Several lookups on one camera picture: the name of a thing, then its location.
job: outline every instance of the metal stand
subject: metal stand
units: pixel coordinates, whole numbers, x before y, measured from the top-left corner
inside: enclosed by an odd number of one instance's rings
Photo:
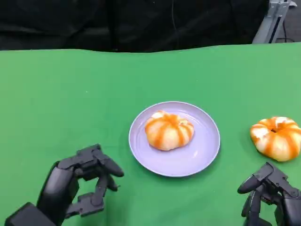
[[[268,13],[253,39],[253,44],[276,41],[291,2],[292,0],[271,0]]]

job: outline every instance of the plate rim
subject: plate rim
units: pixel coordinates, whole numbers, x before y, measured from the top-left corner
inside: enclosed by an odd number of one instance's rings
[[[209,117],[209,119],[213,122],[215,128],[217,129],[217,134],[218,134],[218,148],[217,148],[217,152],[216,152],[216,154],[214,155],[214,158],[212,158],[212,160],[209,161],[208,164],[207,164],[205,167],[203,167],[202,169],[198,169],[198,170],[196,170],[196,171],[194,171],[194,172],[186,173],[186,174],[181,174],[181,175],[169,175],[169,174],[164,174],[164,173],[157,172],[156,170],[150,169],[149,167],[145,166],[145,164],[142,164],[142,163],[138,160],[137,156],[135,155],[135,153],[134,153],[134,151],[133,151],[133,149],[132,149],[131,141],[130,141],[130,139],[131,139],[131,132],[132,132],[132,128],[133,128],[134,123],[135,123],[136,120],[139,118],[139,116],[140,116],[141,114],[143,114],[145,111],[147,111],[148,109],[150,109],[150,108],[152,108],[152,107],[154,107],[154,106],[161,105],[161,104],[166,104],[166,103],[180,103],[180,104],[190,105],[190,106],[192,106],[192,107],[195,107],[195,108],[199,109],[199,110],[202,111],[205,115],[207,115],[207,117]],[[128,133],[128,143],[129,143],[129,146],[130,146],[132,155],[135,157],[135,159],[138,161],[139,164],[141,164],[143,167],[145,167],[145,168],[148,169],[149,171],[151,171],[151,172],[153,172],[153,173],[156,173],[156,174],[159,174],[159,175],[162,175],[162,176],[165,176],[165,177],[182,178],[182,177],[191,176],[191,175],[194,175],[194,174],[199,173],[200,171],[203,171],[204,169],[206,169],[206,168],[207,168],[207,167],[215,160],[215,158],[216,158],[216,156],[217,156],[217,154],[219,153],[220,148],[221,148],[221,135],[220,135],[220,131],[219,131],[219,129],[218,129],[218,127],[217,127],[215,121],[211,118],[211,116],[210,116],[207,112],[205,112],[205,111],[202,110],[201,108],[199,108],[199,107],[197,107],[197,106],[195,106],[195,105],[186,103],[186,102],[182,102],[182,101],[164,101],[164,102],[159,102],[159,103],[157,103],[157,104],[154,104],[154,105],[151,105],[151,106],[145,108],[143,111],[141,111],[141,112],[135,117],[135,119],[133,120],[133,122],[132,122],[132,124],[131,124],[129,133]]]

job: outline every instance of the lavender plate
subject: lavender plate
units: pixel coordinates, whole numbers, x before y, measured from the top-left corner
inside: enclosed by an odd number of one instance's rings
[[[144,126],[158,110],[180,115],[194,126],[192,140],[184,147],[164,152],[149,145]],[[142,111],[132,123],[129,144],[134,157],[150,171],[167,177],[185,177],[205,169],[216,158],[220,133],[213,119],[200,108],[177,101],[163,102]]]

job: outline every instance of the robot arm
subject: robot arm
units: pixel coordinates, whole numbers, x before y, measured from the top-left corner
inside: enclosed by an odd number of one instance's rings
[[[5,226],[60,226],[66,218],[74,215],[84,217],[102,211],[106,189],[118,189],[111,174],[124,176],[122,169],[102,153],[99,145],[79,150],[75,156],[52,166],[36,207],[25,204],[6,220]],[[85,181],[98,178],[98,181],[94,192],[79,196],[78,202],[73,204],[81,178]]]
[[[261,201],[277,205],[278,226],[301,226],[301,192],[292,187],[288,176],[271,163],[265,163],[238,188],[239,194],[251,192],[243,207],[247,226],[271,226],[259,218]]]

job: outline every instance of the pumpkin-shaped bun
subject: pumpkin-shaped bun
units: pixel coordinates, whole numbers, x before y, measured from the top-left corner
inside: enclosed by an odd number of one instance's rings
[[[187,119],[157,111],[147,120],[145,132],[150,145],[162,151],[169,151],[188,144],[194,129]]]
[[[251,138],[257,150],[277,161],[297,157],[301,146],[301,129],[292,119],[273,117],[251,127]]]

